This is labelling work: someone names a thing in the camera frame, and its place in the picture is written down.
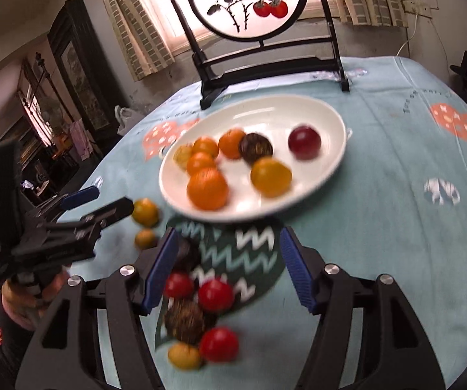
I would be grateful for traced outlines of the left hand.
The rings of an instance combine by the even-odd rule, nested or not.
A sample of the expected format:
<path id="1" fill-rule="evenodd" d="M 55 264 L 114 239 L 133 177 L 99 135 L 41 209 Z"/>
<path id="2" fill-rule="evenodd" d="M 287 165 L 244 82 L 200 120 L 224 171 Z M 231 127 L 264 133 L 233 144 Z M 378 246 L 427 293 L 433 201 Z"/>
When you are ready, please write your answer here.
<path id="1" fill-rule="evenodd" d="M 2 308 L 18 326 L 34 331 L 69 278 L 70 274 L 64 268 L 54 277 L 52 283 L 45 287 L 41 298 L 35 298 L 18 283 L 6 281 L 2 286 Z"/>

